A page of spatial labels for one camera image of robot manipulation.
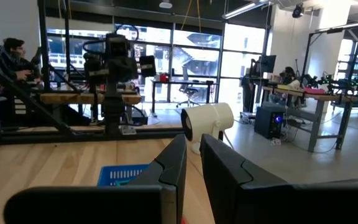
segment black computer case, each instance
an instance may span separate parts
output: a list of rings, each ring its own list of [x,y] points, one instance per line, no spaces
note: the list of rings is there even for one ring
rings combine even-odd
[[[280,138],[284,109],[273,106],[258,107],[254,131],[267,139]]]

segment dark hair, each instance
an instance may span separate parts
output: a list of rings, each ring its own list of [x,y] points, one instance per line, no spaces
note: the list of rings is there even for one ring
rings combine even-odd
[[[23,44],[24,44],[24,40],[18,40],[15,38],[4,39],[4,47],[8,52],[10,52],[11,49],[16,49],[18,47],[22,47]]]
[[[285,67],[285,72],[295,76],[295,72],[291,67]]]

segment concrete floor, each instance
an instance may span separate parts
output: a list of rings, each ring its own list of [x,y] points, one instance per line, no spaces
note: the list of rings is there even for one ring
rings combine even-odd
[[[156,110],[156,113],[158,118],[150,117],[149,123],[180,123],[180,110]],[[334,112],[331,109],[321,130],[337,133],[341,115],[339,108]],[[235,122],[226,133],[239,154],[288,182],[302,184],[358,178],[358,110],[352,110],[342,151],[333,149],[334,139],[322,139],[317,142],[315,153],[310,153],[306,151],[310,135],[302,130],[296,132],[295,128],[288,132],[291,143],[283,142],[281,146],[273,146],[268,139],[254,133],[251,124]]]

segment blue light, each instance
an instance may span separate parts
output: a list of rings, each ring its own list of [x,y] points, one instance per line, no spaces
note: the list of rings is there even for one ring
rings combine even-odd
[[[277,116],[277,117],[276,117],[276,122],[280,123],[282,119],[283,119],[282,117]]]

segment lamp base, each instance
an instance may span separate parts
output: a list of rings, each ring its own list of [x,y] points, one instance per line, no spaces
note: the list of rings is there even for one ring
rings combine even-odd
[[[191,145],[191,150],[197,154],[197,155],[200,155],[200,145],[201,143],[200,142],[194,142],[192,145]]]

